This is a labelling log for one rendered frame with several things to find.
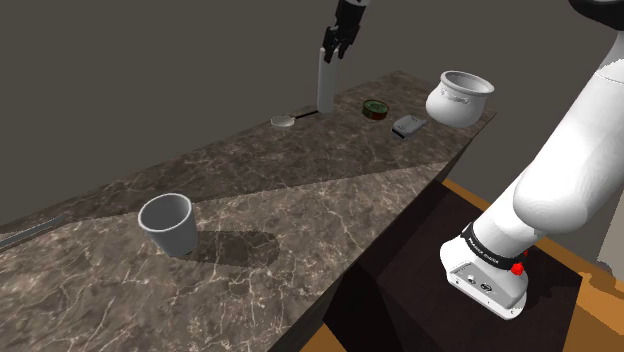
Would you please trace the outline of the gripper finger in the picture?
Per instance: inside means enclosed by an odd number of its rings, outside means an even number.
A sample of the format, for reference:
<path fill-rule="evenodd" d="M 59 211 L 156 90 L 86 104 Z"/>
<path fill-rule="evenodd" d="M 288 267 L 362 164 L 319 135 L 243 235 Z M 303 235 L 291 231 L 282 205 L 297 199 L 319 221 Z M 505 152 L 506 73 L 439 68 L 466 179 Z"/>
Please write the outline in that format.
<path fill-rule="evenodd" d="M 340 59 L 344 58 L 347 49 L 354 43 L 359 29 L 359 25 L 354 27 L 343 26 L 338 28 L 338 57 Z"/>
<path fill-rule="evenodd" d="M 324 52 L 325 52 L 323 60 L 326 63 L 331 62 L 333 53 L 335 52 L 336 48 L 340 45 L 340 39 L 339 39 L 337 32 L 338 32 L 337 27 L 327 27 L 325 30 L 325 34 L 324 34 L 324 38 L 322 42 L 322 48 L 324 49 Z"/>

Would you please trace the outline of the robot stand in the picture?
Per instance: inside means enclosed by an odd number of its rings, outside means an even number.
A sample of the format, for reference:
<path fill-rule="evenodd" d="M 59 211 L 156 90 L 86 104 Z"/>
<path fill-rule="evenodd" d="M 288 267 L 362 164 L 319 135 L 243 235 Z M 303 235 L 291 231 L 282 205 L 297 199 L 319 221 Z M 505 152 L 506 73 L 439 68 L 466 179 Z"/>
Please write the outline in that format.
<path fill-rule="evenodd" d="M 345 272 L 324 316 L 346 352 L 572 352 L 566 340 L 582 278 L 536 246 L 528 299 L 503 320 L 452 287 L 441 245 L 481 211 L 438 181 Z"/>

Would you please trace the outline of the white round pot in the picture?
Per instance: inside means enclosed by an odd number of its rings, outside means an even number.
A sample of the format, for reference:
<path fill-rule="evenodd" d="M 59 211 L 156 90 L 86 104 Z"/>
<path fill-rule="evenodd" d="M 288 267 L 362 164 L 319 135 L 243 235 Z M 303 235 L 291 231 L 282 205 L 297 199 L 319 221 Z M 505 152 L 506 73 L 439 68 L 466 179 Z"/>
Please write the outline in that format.
<path fill-rule="evenodd" d="M 487 98 L 495 91 L 489 81 L 463 71 L 449 70 L 427 97 L 428 115 L 444 125 L 465 128 L 476 123 Z"/>

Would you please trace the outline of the grey cup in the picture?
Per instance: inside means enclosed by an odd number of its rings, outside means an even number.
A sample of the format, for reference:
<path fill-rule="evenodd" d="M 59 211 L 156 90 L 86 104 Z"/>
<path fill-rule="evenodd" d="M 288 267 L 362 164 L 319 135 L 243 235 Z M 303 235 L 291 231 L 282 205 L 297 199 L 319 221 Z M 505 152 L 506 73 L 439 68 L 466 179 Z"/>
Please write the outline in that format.
<path fill-rule="evenodd" d="M 145 203 L 138 213 L 138 224 L 168 256 L 192 252 L 198 244 L 198 230 L 190 199 L 167 193 Z"/>

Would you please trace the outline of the small grey flat device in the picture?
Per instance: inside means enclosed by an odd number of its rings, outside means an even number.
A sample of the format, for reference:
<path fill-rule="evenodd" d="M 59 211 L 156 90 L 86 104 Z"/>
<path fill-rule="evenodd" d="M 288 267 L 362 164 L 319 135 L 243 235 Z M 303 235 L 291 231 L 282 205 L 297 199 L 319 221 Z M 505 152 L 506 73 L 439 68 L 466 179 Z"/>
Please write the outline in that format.
<path fill-rule="evenodd" d="M 413 136 L 427 123 L 428 121 L 426 119 L 416 118 L 412 115 L 406 115 L 397 119 L 394 122 L 391 128 L 391 132 L 398 138 L 405 140 Z"/>

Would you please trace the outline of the long grey flat bar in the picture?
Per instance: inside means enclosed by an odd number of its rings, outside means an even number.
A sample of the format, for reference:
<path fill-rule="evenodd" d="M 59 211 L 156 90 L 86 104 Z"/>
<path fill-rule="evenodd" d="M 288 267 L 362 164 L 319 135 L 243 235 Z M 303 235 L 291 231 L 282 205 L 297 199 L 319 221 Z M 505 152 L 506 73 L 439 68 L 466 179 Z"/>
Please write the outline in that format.
<path fill-rule="evenodd" d="M 62 224 L 64 220 L 65 217 L 63 215 L 59 215 L 36 226 L 4 238 L 0 240 L 0 252 L 6 251 L 12 247 L 20 245 L 21 243 L 29 241 L 38 235 L 50 231 Z"/>

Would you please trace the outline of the green and red round tin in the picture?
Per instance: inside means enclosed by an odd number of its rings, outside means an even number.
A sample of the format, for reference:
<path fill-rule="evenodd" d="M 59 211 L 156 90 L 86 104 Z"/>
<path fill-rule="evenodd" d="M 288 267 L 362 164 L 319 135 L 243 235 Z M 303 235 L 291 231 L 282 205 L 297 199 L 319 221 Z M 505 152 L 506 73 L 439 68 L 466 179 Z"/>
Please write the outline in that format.
<path fill-rule="evenodd" d="M 364 101 L 362 104 L 362 114 L 369 120 L 384 120 L 387 117 L 388 112 L 388 105 L 379 100 L 369 99 Z"/>

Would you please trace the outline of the tall white cylinder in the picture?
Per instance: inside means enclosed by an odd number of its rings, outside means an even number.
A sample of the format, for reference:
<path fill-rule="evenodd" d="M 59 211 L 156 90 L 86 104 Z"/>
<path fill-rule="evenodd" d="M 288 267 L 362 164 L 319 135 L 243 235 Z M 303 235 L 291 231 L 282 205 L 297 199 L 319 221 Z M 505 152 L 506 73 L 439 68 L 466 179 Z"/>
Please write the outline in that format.
<path fill-rule="evenodd" d="M 330 62 L 327 62 L 325 60 L 326 50 L 323 47 L 319 49 L 316 99 L 319 113 L 331 113 L 333 110 L 339 62 L 336 53 L 337 51 L 334 51 Z"/>

